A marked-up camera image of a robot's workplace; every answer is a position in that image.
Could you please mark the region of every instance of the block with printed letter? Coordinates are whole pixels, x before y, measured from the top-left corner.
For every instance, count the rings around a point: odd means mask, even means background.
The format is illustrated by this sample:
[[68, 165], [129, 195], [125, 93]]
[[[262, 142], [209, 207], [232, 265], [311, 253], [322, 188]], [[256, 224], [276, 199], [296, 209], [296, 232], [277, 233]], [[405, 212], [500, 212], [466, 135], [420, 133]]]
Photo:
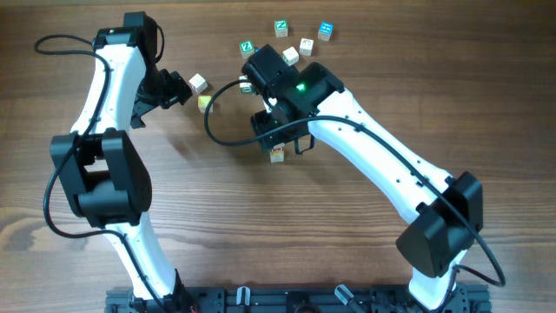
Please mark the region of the block with printed letter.
[[[207, 109], [207, 105], [209, 105], [210, 99], [212, 97], [211, 96], [199, 96], [199, 111], [201, 113], [204, 113], [205, 110]], [[214, 104], [210, 106], [210, 109], [208, 110], [208, 112], [212, 113], [212, 108], [214, 108]]]
[[311, 53], [313, 52], [313, 40], [302, 38], [301, 44], [299, 46], [299, 54], [302, 56], [311, 57]]
[[270, 162], [284, 162], [284, 155], [286, 154], [286, 145], [284, 143], [277, 144], [270, 152]]
[[276, 32], [276, 37], [287, 37], [288, 21], [286, 20], [275, 21], [275, 32]]
[[[247, 77], [240, 77], [240, 80], [247, 79]], [[240, 83], [240, 90], [242, 93], [253, 93], [253, 85], [251, 83]]]
[[246, 59], [255, 53], [255, 46], [250, 40], [248, 40], [240, 43], [240, 51], [242, 52], [242, 57]]
[[329, 22], [322, 22], [319, 28], [319, 39], [329, 41], [332, 36], [332, 29], [334, 26]]

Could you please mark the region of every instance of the small cube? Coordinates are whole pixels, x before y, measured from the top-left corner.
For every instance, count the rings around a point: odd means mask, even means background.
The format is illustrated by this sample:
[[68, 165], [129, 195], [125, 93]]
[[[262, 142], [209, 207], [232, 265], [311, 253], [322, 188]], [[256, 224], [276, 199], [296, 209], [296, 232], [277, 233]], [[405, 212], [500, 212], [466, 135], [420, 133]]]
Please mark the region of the small cube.
[[[211, 96], [199, 96], [199, 111], [201, 113], [204, 113], [205, 110], [207, 109], [207, 105], [209, 105], [210, 99], [212, 97]], [[208, 112], [212, 113], [212, 108], [214, 108], [214, 104], [210, 106], [210, 109], [208, 110]]]
[[195, 90], [196, 93], [199, 94], [209, 86], [207, 81], [199, 74], [195, 74], [191, 79], [189, 79], [189, 85]]
[[313, 52], [313, 40], [302, 38], [301, 45], [299, 46], [299, 54], [311, 57], [311, 52]]
[[[247, 79], [247, 77], [240, 77], [240, 80]], [[240, 90], [242, 93], [253, 93], [253, 86], [251, 83], [240, 83]]]
[[329, 41], [332, 36], [332, 29], [334, 26], [329, 22], [322, 22], [319, 28], [319, 39]]
[[288, 36], [288, 21], [278, 20], [275, 21], [275, 32], [276, 37], [287, 37]]
[[284, 50], [282, 57], [289, 66], [294, 65], [297, 63], [297, 61], [299, 61], [299, 54], [294, 47]]
[[285, 147], [285, 144], [280, 143], [280, 144], [277, 144], [270, 151], [270, 162], [271, 163], [284, 162], [284, 154], [286, 152], [286, 149], [284, 147]]
[[[275, 98], [269, 98], [268, 99], [268, 103], [270, 103], [270, 105], [276, 105], [278, 101]], [[264, 102], [264, 100], [262, 100], [262, 105], [264, 105], [264, 109], [267, 111], [267, 113], [272, 112], [272, 109], [270, 109], [270, 107], [267, 106], [267, 104]]]
[[248, 40], [246, 42], [240, 43], [240, 51], [242, 52], [242, 57], [246, 59], [255, 53], [255, 47], [253, 43]]

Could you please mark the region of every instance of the wooden table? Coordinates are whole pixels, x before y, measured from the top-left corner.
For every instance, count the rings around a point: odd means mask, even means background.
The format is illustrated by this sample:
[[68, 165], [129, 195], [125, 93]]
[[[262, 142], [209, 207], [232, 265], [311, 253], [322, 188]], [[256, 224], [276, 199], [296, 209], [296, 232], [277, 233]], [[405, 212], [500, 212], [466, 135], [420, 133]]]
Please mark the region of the wooden table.
[[[159, 69], [201, 73], [208, 94], [237, 79], [238, 43], [278, 51], [315, 39], [313, 57], [379, 123], [428, 161], [484, 186], [481, 232], [507, 286], [496, 312], [547, 312], [556, 297], [556, 21], [549, 2], [315, 1], [49, 6], [0, 9], [0, 311], [100, 312], [106, 290], [130, 286], [103, 237], [70, 241], [45, 226], [50, 139], [80, 114], [93, 72], [87, 57], [45, 57], [52, 33], [92, 38], [145, 10], [164, 29]], [[287, 18], [289, 37], [273, 21]], [[322, 20], [332, 40], [316, 40]], [[53, 47], [80, 47], [73, 43]], [[406, 225], [340, 154], [318, 143], [287, 146], [271, 164], [256, 145], [226, 148], [204, 133], [196, 97], [157, 109], [131, 136], [153, 182], [151, 217], [187, 286], [407, 283], [394, 246]], [[251, 137], [259, 97], [234, 88], [217, 102], [217, 136]], [[60, 186], [55, 221], [88, 230]], [[475, 244], [464, 263], [493, 275]], [[477, 283], [471, 276], [461, 281]]]

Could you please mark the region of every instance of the black clip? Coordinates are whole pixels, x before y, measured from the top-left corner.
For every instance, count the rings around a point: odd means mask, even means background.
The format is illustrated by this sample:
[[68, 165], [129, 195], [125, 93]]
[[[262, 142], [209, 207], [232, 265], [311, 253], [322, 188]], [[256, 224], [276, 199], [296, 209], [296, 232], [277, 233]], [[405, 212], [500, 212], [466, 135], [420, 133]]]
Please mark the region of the black clip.
[[306, 148], [303, 151], [299, 151], [299, 138], [294, 139], [294, 145], [295, 145], [295, 154], [297, 155], [302, 155], [303, 152], [307, 151], [307, 150], [311, 150], [314, 148], [314, 136], [311, 135], [311, 142], [309, 144], [309, 147]]

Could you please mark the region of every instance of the black plastic base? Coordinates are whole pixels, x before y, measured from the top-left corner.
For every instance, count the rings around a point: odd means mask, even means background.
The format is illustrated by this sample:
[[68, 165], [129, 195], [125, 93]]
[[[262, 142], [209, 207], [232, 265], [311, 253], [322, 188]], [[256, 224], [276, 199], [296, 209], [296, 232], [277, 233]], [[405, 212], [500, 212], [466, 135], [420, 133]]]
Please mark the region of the black plastic base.
[[[250, 291], [249, 306], [237, 305], [237, 290], [187, 288], [198, 313], [354, 313], [354, 309], [334, 295], [334, 289], [258, 289]], [[353, 288], [354, 300], [367, 313], [423, 313], [406, 285], [380, 285]], [[105, 313], [137, 313], [129, 304], [133, 291], [109, 291]], [[191, 309], [179, 312], [191, 313]], [[458, 283], [444, 313], [491, 313], [492, 305], [485, 285]]]

